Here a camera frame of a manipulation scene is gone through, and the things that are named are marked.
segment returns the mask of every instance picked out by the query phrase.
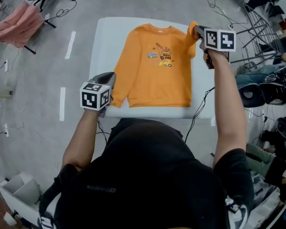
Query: white floor marking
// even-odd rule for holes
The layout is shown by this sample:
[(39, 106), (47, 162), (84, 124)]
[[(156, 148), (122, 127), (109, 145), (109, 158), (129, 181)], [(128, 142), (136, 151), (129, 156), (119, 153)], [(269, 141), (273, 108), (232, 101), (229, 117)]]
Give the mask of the white floor marking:
[(76, 31), (72, 31), (65, 59), (69, 59), (70, 58), (70, 55), (71, 55), (71, 52), (72, 52), (72, 46), (73, 46), (74, 39), (75, 39), (75, 34), (76, 34)]
[(65, 96), (66, 96), (66, 88), (61, 87), (61, 101), (59, 106), (59, 120), (65, 120)]

